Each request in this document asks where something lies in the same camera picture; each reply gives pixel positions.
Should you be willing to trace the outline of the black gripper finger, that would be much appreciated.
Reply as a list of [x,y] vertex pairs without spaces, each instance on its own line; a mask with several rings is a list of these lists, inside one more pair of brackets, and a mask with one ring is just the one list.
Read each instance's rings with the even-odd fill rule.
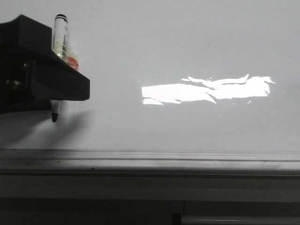
[[25,15],[0,25],[0,112],[51,110],[52,100],[85,101],[90,80],[51,48],[52,29]]

